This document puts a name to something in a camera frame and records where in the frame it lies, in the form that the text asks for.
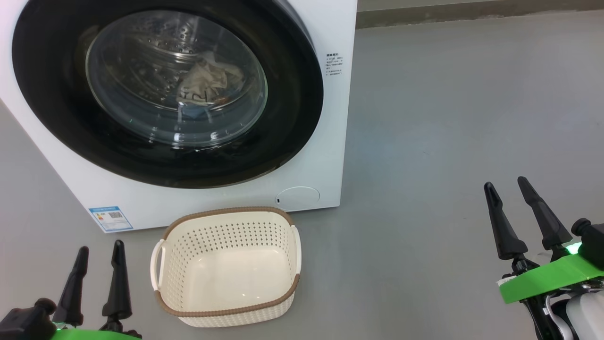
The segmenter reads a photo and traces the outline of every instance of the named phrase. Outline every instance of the gray floor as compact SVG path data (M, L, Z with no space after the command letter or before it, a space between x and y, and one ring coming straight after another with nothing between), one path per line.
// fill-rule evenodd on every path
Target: gray floor
M0 315L57 300L91 248L85 327L102 325L112 243L126 243L145 339L534 339L503 304L482 185L493 181L531 254L524 175L567 226L604 221L604 13L446 22L357 32L342 206L294 215L303 276L290 311L195 329L153 299L163 230L105 235L9 113L0 112Z

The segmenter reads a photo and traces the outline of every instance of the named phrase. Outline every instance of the front-loading washing machine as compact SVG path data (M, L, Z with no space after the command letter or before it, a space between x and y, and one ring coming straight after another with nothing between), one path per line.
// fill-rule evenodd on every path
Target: front-loading washing machine
M339 205L356 0L0 10L0 99L105 232Z

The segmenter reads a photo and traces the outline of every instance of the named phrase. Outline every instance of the crumpled clothing inside drum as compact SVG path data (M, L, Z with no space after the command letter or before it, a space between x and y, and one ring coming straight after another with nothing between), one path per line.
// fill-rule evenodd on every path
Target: crumpled clothing inside drum
M176 94L179 103L201 106L228 103L243 87L243 71L231 64L217 62L214 52L206 51L182 80Z

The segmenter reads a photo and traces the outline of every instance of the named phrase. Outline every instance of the baseboard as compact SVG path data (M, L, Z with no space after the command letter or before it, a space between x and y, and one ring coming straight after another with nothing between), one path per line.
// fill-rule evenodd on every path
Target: baseboard
M356 29L429 22L503 18L552 11L604 9L603 0L493 0L461 4L362 11L356 15Z

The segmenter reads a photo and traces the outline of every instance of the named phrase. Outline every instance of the laundry basket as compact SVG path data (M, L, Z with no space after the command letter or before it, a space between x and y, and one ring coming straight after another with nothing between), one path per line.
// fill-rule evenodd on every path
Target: laundry basket
M300 236L285 212L220 209L168 227L151 256L151 283L160 306L188 325L252 324L287 312L301 260Z

